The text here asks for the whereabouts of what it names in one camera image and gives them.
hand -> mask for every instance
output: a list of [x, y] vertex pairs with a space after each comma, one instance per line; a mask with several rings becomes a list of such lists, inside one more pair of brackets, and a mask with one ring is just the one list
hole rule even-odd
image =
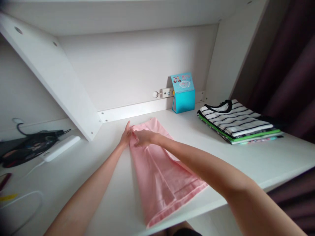
[[148, 130], [135, 131], [135, 135], [138, 138], [138, 142], [135, 147], [145, 147], [155, 143], [158, 138], [158, 134]]
[[122, 136], [121, 136], [121, 139], [120, 139], [120, 142], [119, 142], [119, 145], [121, 145], [123, 147], [126, 147], [129, 144], [130, 137], [131, 137], [131, 134], [132, 134], [132, 131], [129, 128], [129, 124], [130, 124], [130, 121], [128, 121], [128, 123], [126, 125], [126, 128], [125, 128], [125, 131], [122, 133]]

wall socket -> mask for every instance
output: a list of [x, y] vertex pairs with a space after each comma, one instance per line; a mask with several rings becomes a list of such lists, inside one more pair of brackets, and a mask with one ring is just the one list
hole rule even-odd
[[160, 90], [161, 97], [162, 98], [174, 97], [173, 91], [174, 91], [174, 88], [163, 88]]

cabinet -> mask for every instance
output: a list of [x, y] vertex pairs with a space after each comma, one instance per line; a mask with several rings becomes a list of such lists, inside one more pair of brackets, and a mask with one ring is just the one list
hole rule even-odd
[[13, 0], [2, 7], [0, 32], [92, 141], [103, 122], [121, 117], [113, 113], [170, 108], [172, 98], [152, 93], [170, 87], [171, 74], [192, 72], [198, 102], [228, 99], [266, 5]]

stack of folded clothes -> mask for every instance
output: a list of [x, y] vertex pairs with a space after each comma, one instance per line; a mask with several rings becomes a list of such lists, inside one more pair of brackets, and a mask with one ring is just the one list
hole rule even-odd
[[246, 108], [237, 100], [225, 100], [219, 106], [205, 104], [198, 117], [230, 144], [247, 144], [283, 138], [280, 129], [266, 117]]

purple curtain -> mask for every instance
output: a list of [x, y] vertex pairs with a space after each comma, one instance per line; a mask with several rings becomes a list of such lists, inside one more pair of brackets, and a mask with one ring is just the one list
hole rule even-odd
[[292, 0], [247, 106], [315, 143], [315, 0]]
[[[315, 143], [315, 0], [290, 2], [247, 106]], [[268, 194], [301, 229], [315, 235], [315, 168]]]
[[268, 195], [308, 235], [315, 235], [315, 167]]

